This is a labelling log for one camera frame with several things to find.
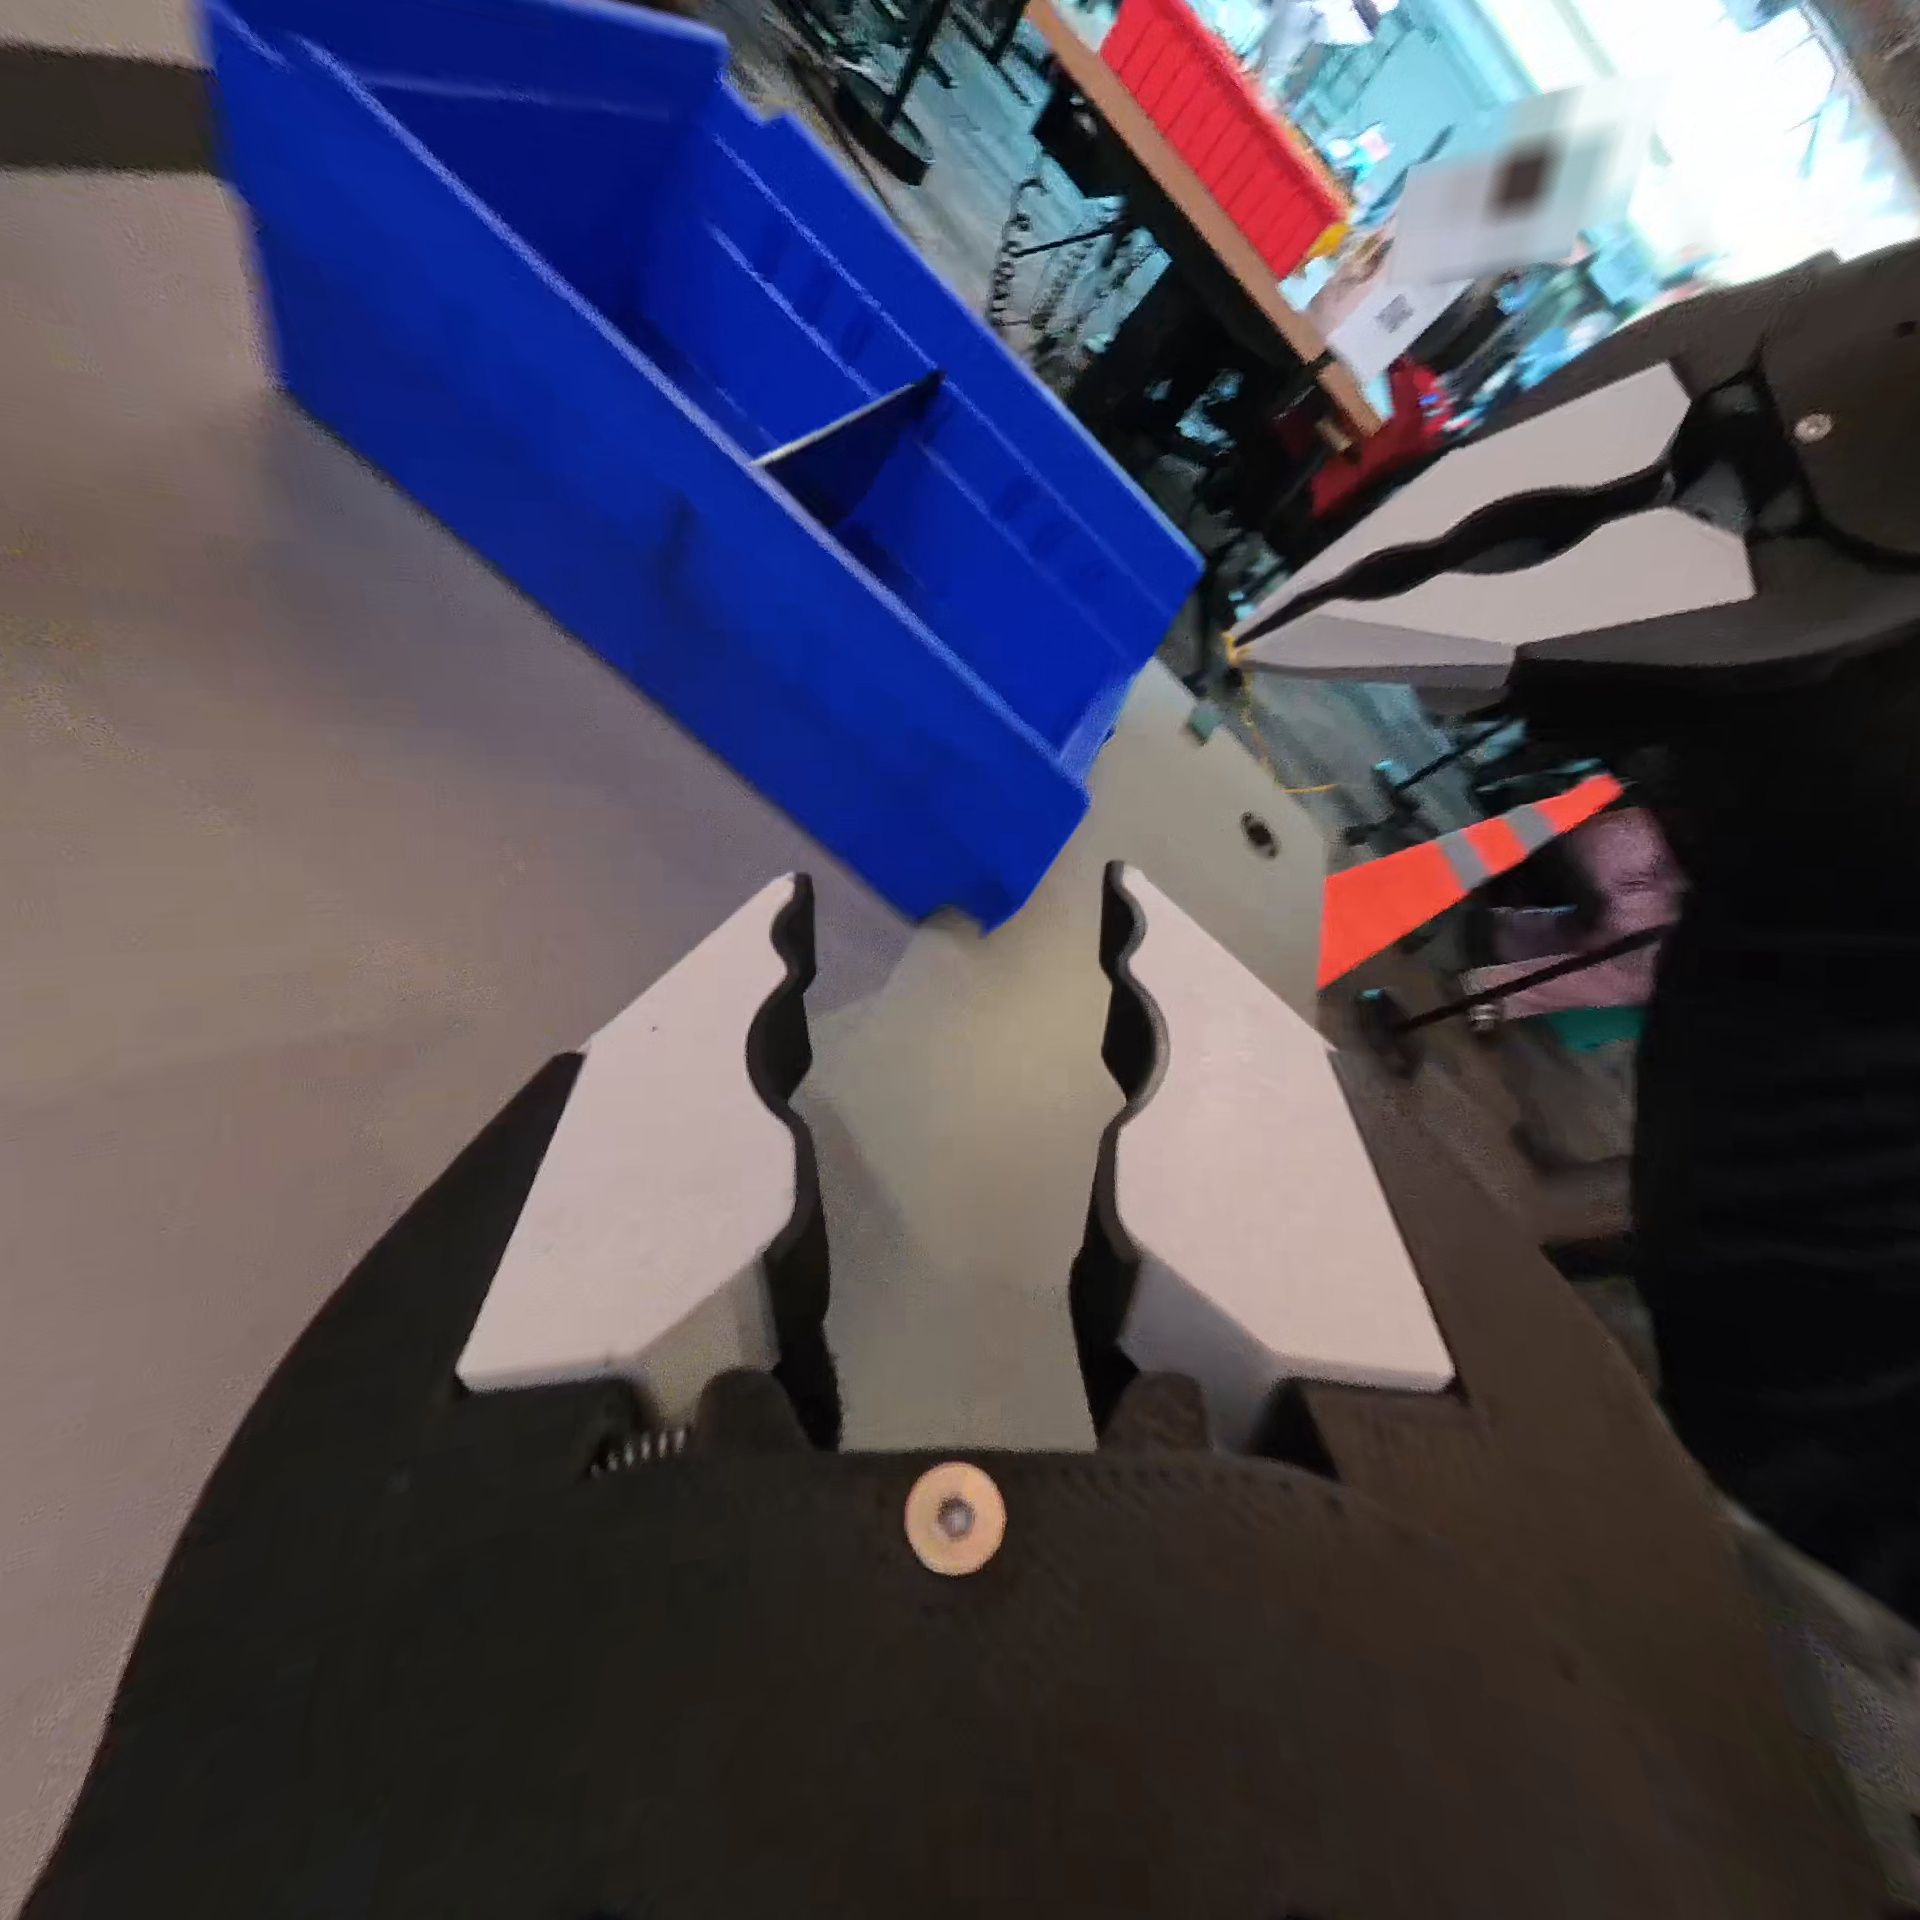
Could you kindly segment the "red storage bin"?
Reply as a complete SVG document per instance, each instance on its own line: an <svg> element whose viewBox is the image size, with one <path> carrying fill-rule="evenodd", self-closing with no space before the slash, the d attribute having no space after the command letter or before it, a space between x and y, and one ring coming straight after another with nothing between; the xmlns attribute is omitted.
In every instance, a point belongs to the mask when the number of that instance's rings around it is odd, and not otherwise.
<svg viewBox="0 0 1920 1920"><path fill-rule="evenodd" d="M1348 192L1185 2L1122 2L1098 55L1277 280L1336 249Z"/></svg>

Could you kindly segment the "person's right forearm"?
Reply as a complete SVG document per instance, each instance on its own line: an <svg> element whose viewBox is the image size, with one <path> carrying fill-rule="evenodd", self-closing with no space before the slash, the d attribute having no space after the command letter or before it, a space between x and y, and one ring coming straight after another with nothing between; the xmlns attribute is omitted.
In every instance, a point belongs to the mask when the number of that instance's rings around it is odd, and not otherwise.
<svg viewBox="0 0 1920 1920"><path fill-rule="evenodd" d="M1786 1546L1917 1619L1916 649L1690 715L1630 1214L1663 1416Z"/></svg>

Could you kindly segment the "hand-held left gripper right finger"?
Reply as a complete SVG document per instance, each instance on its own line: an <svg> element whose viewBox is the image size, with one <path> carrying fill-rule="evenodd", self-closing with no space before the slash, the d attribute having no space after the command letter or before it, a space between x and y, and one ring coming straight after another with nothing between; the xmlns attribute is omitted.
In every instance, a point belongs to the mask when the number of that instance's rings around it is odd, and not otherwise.
<svg viewBox="0 0 1920 1920"><path fill-rule="evenodd" d="M1088 1412L1191 1384L1216 1449L1257 1454L1309 1386L1418 1402L1455 1361L1332 1049L1136 865L1098 882L1098 1062L1120 1106L1070 1274Z"/></svg>

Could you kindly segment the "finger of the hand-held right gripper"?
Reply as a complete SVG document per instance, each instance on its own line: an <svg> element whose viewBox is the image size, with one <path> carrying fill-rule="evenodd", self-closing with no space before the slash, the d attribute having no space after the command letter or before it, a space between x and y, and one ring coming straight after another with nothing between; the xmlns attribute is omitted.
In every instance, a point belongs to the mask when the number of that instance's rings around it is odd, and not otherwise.
<svg viewBox="0 0 1920 1920"><path fill-rule="evenodd" d="M1493 690L1532 644L1752 599L1738 538L1677 511L1601 523L1565 552L1501 572L1447 570L1378 595L1336 588L1232 640L1246 670L1305 681Z"/></svg>
<svg viewBox="0 0 1920 1920"><path fill-rule="evenodd" d="M1332 599L1424 586L1541 530L1632 513L1661 490L1693 406L1655 366L1445 452L1295 570L1234 626L1264 639Z"/></svg>

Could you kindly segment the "orange traffic cone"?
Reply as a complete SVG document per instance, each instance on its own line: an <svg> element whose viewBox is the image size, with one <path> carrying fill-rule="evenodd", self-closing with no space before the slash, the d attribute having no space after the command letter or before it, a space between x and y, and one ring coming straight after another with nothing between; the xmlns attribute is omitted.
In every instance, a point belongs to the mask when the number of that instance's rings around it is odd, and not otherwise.
<svg viewBox="0 0 1920 1920"><path fill-rule="evenodd" d="M1546 801L1522 802L1327 875L1318 903L1314 988L1332 988L1620 798L1617 779L1589 775Z"/></svg>

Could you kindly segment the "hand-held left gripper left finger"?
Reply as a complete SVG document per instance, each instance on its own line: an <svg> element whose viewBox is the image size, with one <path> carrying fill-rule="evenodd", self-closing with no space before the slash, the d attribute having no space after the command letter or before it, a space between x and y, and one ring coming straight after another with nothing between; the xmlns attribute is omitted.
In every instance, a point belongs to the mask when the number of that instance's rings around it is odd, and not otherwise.
<svg viewBox="0 0 1920 1920"><path fill-rule="evenodd" d="M814 888L765 882L578 1049L455 1376L470 1394L621 1384L666 1426L767 1375L840 1438L810 1070Z"/></svg>

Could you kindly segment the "black bin divider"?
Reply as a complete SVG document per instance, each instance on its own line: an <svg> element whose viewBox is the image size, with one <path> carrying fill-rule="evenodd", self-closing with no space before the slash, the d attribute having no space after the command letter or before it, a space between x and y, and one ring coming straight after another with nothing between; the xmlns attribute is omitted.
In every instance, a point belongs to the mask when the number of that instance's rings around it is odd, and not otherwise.
<svg viewBox="0 0 1920 1920"><path fill-rule="evenodd" d="M901 446L916 443L920 424L942 391L943 371L932 368L799 440L761 452L751 466L807 516L832 530L862 507Z"/></svg>

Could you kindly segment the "wooden work table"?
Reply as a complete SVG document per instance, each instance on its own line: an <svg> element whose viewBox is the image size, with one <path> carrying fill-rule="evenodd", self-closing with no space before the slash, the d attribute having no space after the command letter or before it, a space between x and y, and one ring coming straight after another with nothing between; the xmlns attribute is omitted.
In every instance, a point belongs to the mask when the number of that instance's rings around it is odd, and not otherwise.
<svg viewBox="0 0 1920 1920"><path fill-rule="evenodd" d="M1138 201L1140 225L1183 270L1192 290L1207 297L1222 321L1246 316L1247 346L1285 350L1322 396L1344 440L1374 438L1380 415L1366 400L1359 376L1329 347L1326 331L1286 299L1285 280L1264 266L1102 59L1098 43L1112 20L1093 33L1084 7L1033 2L1023 7L1023 23L1045 42L1061 86L1090 108L1114 146L1112 169L1124 178L1126 195Z"/></svg>

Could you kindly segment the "blue storage bin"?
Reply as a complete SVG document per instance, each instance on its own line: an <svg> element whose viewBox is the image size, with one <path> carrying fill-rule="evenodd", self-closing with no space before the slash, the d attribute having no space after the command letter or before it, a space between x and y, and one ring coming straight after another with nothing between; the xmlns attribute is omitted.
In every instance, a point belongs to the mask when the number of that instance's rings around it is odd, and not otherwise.
<svg viewBox="0 0 1920 1920"><path fill-rule="evenodd" d="M1199 560L720 33L199 4L279 385L912 922L1005 923ZM924 372L826 530L751 462Z"/></svg>

